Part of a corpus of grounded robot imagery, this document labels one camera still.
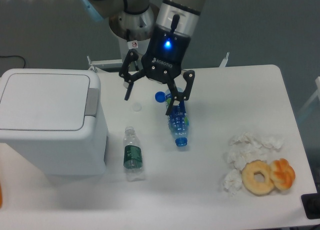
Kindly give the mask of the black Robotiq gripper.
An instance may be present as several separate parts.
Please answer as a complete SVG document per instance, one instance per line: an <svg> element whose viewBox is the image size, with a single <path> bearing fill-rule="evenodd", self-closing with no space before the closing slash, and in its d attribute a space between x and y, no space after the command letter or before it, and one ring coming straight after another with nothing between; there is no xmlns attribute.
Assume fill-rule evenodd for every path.
<svg viewBox="0 0 320 230"><path fill-rule="evenodd" d="M129 50L119 71L119 77L124 79L126 88L125 101L128 101L134 86L134 82L147 77L148 79L167 84L171 101L167 107L166 115L170 115L175 101L188 101L195 79L194 70L183 72L186 86L183 92L178 91L174 79L181 74L182 60L189 46L191 38L179 35L175 32L180 21L180 15L175 14L170 28L156 25L153 29L151 39L146 53L141 59L143 69L136 68L134 74L129 73L132 63L135 63L139 55L135 50Z"/></svg>

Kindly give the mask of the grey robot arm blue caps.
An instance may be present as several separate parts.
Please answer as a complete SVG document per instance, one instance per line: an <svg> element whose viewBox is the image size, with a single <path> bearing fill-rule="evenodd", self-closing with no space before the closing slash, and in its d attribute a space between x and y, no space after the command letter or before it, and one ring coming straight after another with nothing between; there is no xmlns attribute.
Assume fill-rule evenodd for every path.
<svg viewBox="0 0 320 230"><path fill-rule="evenodd" d="M125 40L119 75L130 97L134 83L146 77L166 84L172 102L187 101L195 73L182 61L206 0L83 0L91 13L108 19L114 34Z"/></svg>

